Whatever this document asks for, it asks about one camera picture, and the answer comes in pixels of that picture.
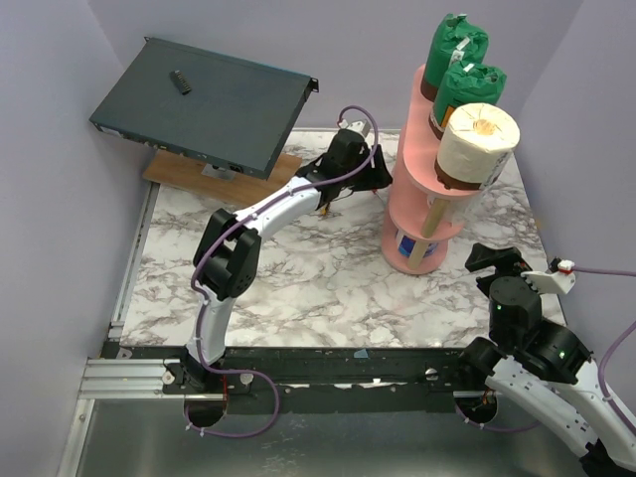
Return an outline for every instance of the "metal floor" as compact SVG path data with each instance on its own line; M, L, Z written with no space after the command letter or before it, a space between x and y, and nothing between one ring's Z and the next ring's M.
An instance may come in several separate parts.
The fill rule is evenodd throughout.
M253 429L265 416L230 416L224 430ZM531 419L509 404L495 423ZM99 401L81 477L578 477L573 454L546 428L495 434L455 414L285 414L242 440L185 430L178 401Z

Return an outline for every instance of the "lavender wall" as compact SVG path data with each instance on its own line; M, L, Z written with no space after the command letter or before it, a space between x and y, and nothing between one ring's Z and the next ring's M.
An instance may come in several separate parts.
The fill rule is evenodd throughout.
M333 126L341 107L368 108L401 127L412 75L448 12L469 14L491 35L487 62L509 83L502 105L517 114L581 0L88 0L128 65L157 36L307 73L320 80L299 126Z
M53 476L105 334L146 152L90 113L122 72L84 0L0 15L0 468Z
M521 114L517 158L549 253L636 270L636 3L586 0ZM570 327L601 356L636 320L636 280L581 275L562 301ZM636 337L608 381L636 410Z

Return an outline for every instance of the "wooden stand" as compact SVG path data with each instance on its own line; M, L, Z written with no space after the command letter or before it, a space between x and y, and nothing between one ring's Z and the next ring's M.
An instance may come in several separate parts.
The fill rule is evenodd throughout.
M442 263L448 241L464 227L463 221L451 222L444 215L453 203L470 200L481 192L447 189L437 179L435 159L439 139L428 124L432 102L419 90L423 74L424 66L417 70L413 80L408 119L399 136L382 238L387 261L410 274L429 273ZM410 256L398 250L398 231L415 240ZM424 256L431 243L437 243L437 248Z
M299 157L281 154L266 181L238 173L231 180L224 180L204 175L206 162L158 151L143 177L228 204L252 206L287 184L300 163Z

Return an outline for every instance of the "white marble tabletop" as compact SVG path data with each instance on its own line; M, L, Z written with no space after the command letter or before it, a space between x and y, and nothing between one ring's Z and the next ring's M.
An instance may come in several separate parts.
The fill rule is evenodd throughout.
M293 131L284 152L311 160L333 132ZM396 134L382 134L389 168ZM381 253L388 191L356 193L323 217L302 217L261 250L258 276L232 316L227 344L293 347L456 347L488 331L488 302L463 267L472 244L517 246L535 269L546 256L517 164L499 181L450 242L441 267L422 276L394 270ZM219 201L161 186L130 297L121 344L179 346L190 338L198 295L190 288L192 257ZM544 314L563 322L555 297Z

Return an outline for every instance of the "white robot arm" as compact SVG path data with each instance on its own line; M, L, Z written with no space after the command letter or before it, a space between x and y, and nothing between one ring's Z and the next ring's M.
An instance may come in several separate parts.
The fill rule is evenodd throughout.
M311 183L305 178L293 177L284 189L290 191L306 184ZM320 198L320 192L313 188L299 192L298 194L288 195L277 204L274 204L266 212L250 221L249 227L260 236L261 240L268 240L286 225L318 209ZM237 220L250 216L269 200L269 198L266 198L258 204L237 212ZM232 314L237 299L229 296L220 300L212 289L207 286L206 288L211 298L210 303L207 305L204 305L204 303L201 304L201 306L205 306L201 345L204 359L207 363L213 363L226 351L226 332L228 330L228 323L230 322L230 315ZM196 332L193 331L193 336L190 338L187 348L189 353L198 361L197 337L195 335Z
M559 260L548 272L531 271L515 248L475 244L466 267L496 267L477 279L490 299L490 338L477 338L465 359L487 376L486 385L516 402L558 435L578 457L606 452L588 475L635 475L636 417L609 388L603 392L591 353L567 328L543 318L542 293L568 293L573 263ZM619 415L612 403L619 408Z
M365 142L369 122L341 125L344 127L336 133L327 152L301 167L284 188L235 214L221 209L211 216L194 260L201 267L196 286L205 292L198 326L187 344L189 354L197 362L214 363L224 354L232 310L237 297L254 280L263 241L299 217L329 204L344 189L371 191L392 182L382 146L377 145L374 153ZM267 207L272 198L274 204ZM205 258L213 243L241 222L243 225Z

